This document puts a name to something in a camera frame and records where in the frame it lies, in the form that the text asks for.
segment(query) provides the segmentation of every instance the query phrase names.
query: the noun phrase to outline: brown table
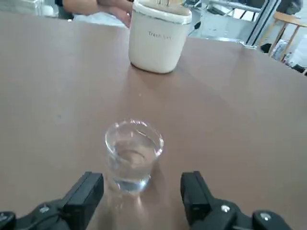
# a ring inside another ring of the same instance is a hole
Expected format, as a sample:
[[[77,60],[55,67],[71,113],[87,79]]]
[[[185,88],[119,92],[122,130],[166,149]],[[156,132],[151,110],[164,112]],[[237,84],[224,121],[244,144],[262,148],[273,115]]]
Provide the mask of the brown table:
[[[174,72],[130,65],[128,30],[0,13],[0,208],[26,214],[105,172],[104,133],[150,122],[165,152],[138,199],[106,191],[89,229],[187,230],[183,171],[246,214],[306,226],[307,79],[236,43],[188,39]]]

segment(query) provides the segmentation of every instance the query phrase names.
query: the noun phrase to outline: person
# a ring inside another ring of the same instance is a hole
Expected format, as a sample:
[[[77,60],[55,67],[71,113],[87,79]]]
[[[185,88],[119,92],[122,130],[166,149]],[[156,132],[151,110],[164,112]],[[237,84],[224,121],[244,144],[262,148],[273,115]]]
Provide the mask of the person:
[[[75,15],[88,16],[102,12],[104,18],[111,14],[126,27],[129,28],[130,26],[132,2],[127,0],[63,0],[62,4],[67,12]]]

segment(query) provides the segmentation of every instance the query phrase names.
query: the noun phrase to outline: white container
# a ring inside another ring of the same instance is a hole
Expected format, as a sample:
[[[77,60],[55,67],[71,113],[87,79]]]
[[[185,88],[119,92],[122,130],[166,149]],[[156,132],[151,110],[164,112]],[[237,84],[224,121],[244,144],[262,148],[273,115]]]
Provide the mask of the white container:
[[[150,72],[171,72],[178,63],[191,20],[191,11],[182,6],[136,0],[130,25],[131,63]]]

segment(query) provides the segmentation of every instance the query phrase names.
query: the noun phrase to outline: clear glass cup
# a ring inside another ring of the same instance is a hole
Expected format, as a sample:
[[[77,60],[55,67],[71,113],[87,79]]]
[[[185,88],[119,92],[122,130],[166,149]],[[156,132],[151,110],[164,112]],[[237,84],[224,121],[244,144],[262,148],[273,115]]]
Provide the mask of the clear glass cup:
[[[109,177],[121,191],[139,193],[163,151],[162,136],[148,123],[114,123],[106,132]]]

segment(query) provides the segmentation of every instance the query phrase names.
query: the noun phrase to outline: screw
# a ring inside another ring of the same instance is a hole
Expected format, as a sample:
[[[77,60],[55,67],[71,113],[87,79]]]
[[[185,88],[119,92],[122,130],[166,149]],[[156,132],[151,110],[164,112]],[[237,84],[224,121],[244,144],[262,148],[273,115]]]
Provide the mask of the screw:
[[[8,217],[4,215],[4,213],[0,214],[0,222],[6,220]]]
[[[262,219],[264,219],[264,220],[266,220],[266,221],[268,221],[269,219],[271,219],[271,216],[270,216],[268,213],[266,213],[266,212],[261,212],[261,213],[260,213],[260,216],[261,216]]]
[[[230,207],[228,207],[227,205],[222,205],[222,206],[221,206],[221,210],[222,210],[223,212],[228,212],[228,211],[230,210]]]
[[[45,212],[48,212],[48,211],[49,211],[49,208],[48,208],[46,205],[44,205],[43,207],[41,207],[41,208],[39,209],[39,211],[40,211],[41,213],[45,213]]]

